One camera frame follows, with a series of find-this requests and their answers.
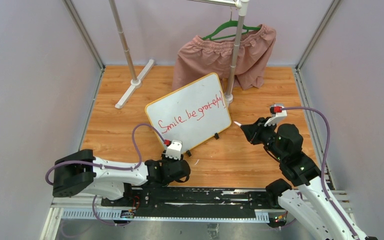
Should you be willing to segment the yellow framed whiteboard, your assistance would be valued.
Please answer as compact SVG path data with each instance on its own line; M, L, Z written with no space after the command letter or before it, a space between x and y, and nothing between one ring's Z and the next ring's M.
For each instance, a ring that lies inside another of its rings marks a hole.
M183 154L232 124L221 81L214 72L147 104L144 110L165 140L181 142Z

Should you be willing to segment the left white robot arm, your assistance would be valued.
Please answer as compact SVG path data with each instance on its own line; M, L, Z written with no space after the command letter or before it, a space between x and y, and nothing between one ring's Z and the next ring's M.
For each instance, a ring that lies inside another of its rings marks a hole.
M54 163L46 177L53 173L52 195L68 198L77 194L91 194L115 200L120 206L133 201L130 187L165 187L172 182L189 180L191 168L183 159L163 157L146 160L136 167L133 163L115 162L94 156L91 149L83 149Z

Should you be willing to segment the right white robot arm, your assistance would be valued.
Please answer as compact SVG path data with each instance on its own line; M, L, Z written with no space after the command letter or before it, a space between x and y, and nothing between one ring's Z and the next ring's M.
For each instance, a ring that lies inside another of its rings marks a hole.
M290 123L267 125L268 120L239 125L250 144L262 144L278 161L284 176L266 186L266 204L290 212L317 240L373 239L347 215L322 180L320 168L302 151L299 129Z

